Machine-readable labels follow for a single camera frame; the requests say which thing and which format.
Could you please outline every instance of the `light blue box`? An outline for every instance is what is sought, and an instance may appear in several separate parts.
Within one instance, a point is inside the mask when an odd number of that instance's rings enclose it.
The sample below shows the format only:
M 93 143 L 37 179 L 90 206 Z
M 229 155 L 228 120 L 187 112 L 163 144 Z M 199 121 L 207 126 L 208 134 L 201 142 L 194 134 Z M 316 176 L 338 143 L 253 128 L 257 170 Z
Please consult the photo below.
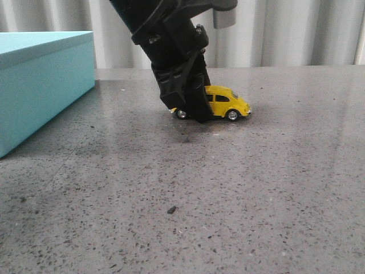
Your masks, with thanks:
M 0 33 L 0 157 L 94 85 L 91 31 Z

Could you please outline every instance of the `gray terrazzo surface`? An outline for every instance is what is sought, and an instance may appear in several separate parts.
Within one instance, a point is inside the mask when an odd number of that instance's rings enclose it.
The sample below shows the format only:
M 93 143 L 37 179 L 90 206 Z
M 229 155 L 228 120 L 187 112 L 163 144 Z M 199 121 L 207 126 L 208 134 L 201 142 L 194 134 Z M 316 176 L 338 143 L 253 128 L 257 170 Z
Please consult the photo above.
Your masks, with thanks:
M 236 123 L 99 75 L 0 160 L 0 273 L 365 273 L 365 66 L 212 69 Z

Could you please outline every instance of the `toy car window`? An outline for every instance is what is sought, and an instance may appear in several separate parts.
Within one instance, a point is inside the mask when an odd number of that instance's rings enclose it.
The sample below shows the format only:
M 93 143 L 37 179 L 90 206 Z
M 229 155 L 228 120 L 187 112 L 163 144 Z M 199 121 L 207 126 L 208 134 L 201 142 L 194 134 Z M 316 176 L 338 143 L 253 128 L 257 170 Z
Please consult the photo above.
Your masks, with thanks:
M 222 95 L 216 95 L 216 102 L 229 102 L 229 98 Z

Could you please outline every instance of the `robotic arm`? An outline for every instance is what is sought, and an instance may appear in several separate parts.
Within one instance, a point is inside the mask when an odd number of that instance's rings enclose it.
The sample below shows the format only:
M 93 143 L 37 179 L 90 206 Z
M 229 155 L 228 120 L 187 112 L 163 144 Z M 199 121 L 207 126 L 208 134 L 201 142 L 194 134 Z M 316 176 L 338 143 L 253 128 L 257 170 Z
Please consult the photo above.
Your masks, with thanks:
M 132 33 L 133 42 L 151 60 L 165 105 L 186 111 L 200 123 L 210 120 L 213 113 L 205 96 L 210 80 L 203 56 L 209 41 L 204 27 L 194 27 L 191 18 L 214 9 L 214 26 L 227 26 L 222 12 L 235 8 L 237 0 L 110 2 Z

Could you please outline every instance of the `toy car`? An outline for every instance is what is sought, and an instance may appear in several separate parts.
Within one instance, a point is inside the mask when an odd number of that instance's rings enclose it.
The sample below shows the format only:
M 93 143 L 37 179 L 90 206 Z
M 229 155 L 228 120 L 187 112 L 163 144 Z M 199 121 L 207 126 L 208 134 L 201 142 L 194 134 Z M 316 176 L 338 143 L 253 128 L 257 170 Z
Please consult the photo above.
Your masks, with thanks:
M 214 116 L 226 117 L 230 121 L 236 121 L 241 116 L 249 116 L 250 104 L 238 97 L 230 88 L 223 86 L 205 86 L 206 96 Z M 179 108 L 171 109 L 176 117 L 187 119 L 189 114 Z

